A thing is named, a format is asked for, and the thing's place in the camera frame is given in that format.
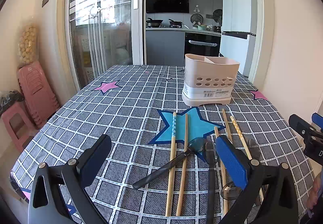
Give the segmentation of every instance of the sliding glass door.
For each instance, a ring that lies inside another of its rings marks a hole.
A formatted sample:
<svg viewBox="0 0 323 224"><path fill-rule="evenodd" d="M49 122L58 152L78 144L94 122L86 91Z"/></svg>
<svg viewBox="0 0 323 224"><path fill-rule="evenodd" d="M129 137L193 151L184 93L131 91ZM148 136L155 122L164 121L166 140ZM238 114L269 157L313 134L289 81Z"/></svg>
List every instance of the sliding glass door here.
<svg viewBox="0 0 323 224"><path fill-rule="evenodd" d="M77 88L113 65L143 64L142 3L67 0L67 49Z"/></svg>

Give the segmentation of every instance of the label sticker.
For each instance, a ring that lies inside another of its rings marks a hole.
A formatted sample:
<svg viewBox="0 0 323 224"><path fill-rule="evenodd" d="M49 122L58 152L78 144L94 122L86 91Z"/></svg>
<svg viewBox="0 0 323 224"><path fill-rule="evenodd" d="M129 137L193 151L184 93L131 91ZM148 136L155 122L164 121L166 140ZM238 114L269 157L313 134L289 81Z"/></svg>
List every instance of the label sticker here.
<svg viewBox="0 0 323 224"><path fill-rule="evenodd" d="M233 86L223 88L189 87L184 83L183 92L190 99L230 97Z"/></svg>

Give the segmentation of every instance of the tablecloth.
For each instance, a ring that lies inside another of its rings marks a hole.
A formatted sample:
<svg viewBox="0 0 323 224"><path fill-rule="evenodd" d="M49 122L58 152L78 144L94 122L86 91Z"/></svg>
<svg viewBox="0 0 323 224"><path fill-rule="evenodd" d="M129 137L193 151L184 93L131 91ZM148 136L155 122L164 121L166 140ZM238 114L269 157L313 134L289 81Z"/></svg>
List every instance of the tablecloth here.
<svg viewBox="0 0 323 224"><path fill-rule="evenodd" d="M102 87L114 83L117 88ZM72 97L40 130L20 155L12 169L20 187L31 189L40 162L60 165L79 157L103 133L112 139L112 150L96 179L86 188L88 195L110 223L202 224L207 205L208 165L197 156L189 156L182 216L176 217L181 164L176 166L172 216L166 218L168 176L134 190L131 183L169 161L169 144L149 144L165 124L158 109L181 113L188 109L182 100L183 67L113 66ZM306 207L313 172L308 158L293 131L276 108L241 74L232 91L229 105L207 104L199 107L201 116L224 125L221 109L226 111L233 144L243 149L229 119L234 115L246 140L253 138L260 146L261 162L266 165L289 164L295 181L298 210ZM177 144L177 153L183 144ZM218 223L223 213L220 196L220 167L216 167L215 215ZM65 202L73 205L67 190L61 186ZM259 207L253 207L248 222ZM73 219L80 223L77 212Z"/></svg>

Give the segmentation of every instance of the door frame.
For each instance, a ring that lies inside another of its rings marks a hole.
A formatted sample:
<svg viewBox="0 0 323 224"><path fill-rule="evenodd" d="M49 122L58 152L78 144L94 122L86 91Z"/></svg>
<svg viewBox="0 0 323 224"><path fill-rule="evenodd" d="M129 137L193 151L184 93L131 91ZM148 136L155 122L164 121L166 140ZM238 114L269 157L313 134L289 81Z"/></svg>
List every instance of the door frame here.
<svg viewBox="0 0 323 224"><path fill-rule="evenodd" d="M134 65L144 64L144 45L143 45L143 7L144 0L138 0L138 9L133 9L133 0L131 0L131 47L132 47L132 60ZM71 41L71 29L69 22L69 10L70 10L70 0L65 0L65 38L66 38L66 48L67 56L69 61L69 66L71 74L73 77L73 82L76 90L79 91L80 82L78 79L78 73L75 67L75 59L73 56L72 41Z"/></svg>
<svg viewBox="0 0 323 224"><path fill-rule="evenodd" d="M257 36L249 81L261 91L267 75L274 38L274 0L257 0L257 9Z"/></svg>
<svg viewBox="0 0 323 224"><path fill-rule="evenodd" d="M76 87L76 90L79 91L81 90L80 88L80 82L78 79L78 75L76 72L76 67L74 64L74 57L73 57L73 50L72 50L72 33L69 27L69 0L65 0L65 15L64 15L64 23L65 23L65 38L66 38L66 49L67 49L67 55L68 55L68 61L69 61L69 66L71 68L71 73L73 77L73 82Z"/></svg>
<svg viewBox="0 0 323 224"><path fill-rule="evenodd" d="M144 31L143 19L146 11L146 0L138 0L138 9L133 8L131 0L131 45L132 61L134 65L146 63L146 32Z"/></svg>

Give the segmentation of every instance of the black plastic bag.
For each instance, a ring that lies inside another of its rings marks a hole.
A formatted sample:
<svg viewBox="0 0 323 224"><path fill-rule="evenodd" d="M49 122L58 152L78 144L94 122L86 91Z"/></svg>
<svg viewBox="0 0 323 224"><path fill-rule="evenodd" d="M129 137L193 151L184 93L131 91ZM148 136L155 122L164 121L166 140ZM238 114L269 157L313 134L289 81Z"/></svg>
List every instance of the black plastic bag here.
<svg viewBox="0 0 323 224"><path fill-rule="evenodd" d="M16 101L21 102L25 98L17 90L1 93L0 96L0 116L11 107Z"/></svg>

